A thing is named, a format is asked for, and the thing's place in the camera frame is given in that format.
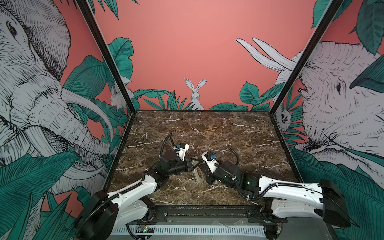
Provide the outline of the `grey remote control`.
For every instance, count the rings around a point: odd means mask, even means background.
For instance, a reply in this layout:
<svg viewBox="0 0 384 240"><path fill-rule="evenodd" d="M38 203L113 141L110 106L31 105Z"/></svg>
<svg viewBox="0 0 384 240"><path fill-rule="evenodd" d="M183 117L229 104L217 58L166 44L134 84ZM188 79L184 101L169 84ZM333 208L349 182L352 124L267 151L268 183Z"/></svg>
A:
<svg viewBox="0 0 384 240"><path fill-rule="evenodd" d="M201 184L206 181L205 175L199 167L196 167L193 170L193 173L198 184Z"/></svg>

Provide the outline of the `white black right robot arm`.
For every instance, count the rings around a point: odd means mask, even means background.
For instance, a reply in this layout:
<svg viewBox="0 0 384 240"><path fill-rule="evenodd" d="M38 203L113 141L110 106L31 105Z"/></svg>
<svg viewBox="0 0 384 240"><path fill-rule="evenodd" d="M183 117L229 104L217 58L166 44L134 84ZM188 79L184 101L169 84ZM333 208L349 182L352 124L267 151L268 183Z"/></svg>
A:
<svg viewBox="0 0 384 240"><path fill-rule="evenodd" d="M243 173L239 166L229 161L219 164L216 160L203 161L199 165L206 181L218 181L231 188L246 201L270 199L265 210L277 218L321 218L325 223L349 228L352 219L348 213L346 198L330 180L302 184L271 179L252 173Z"/></svg>

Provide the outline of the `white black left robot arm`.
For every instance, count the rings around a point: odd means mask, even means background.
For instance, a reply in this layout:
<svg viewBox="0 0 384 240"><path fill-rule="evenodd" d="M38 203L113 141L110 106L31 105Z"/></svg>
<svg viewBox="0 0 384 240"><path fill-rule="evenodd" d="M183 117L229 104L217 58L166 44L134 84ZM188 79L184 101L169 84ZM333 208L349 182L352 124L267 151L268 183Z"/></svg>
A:
<svg viewBox="0 0 384 240"><path fill-rule="evenodd" d="M155 207L146 197L161 189L171 175L192 172L198 158L182 160L175 151L167 151L142 174L138 181L118 191L96 193L75 221L75 240L106 240L111 233L132 221L148 221Z"/></svg>

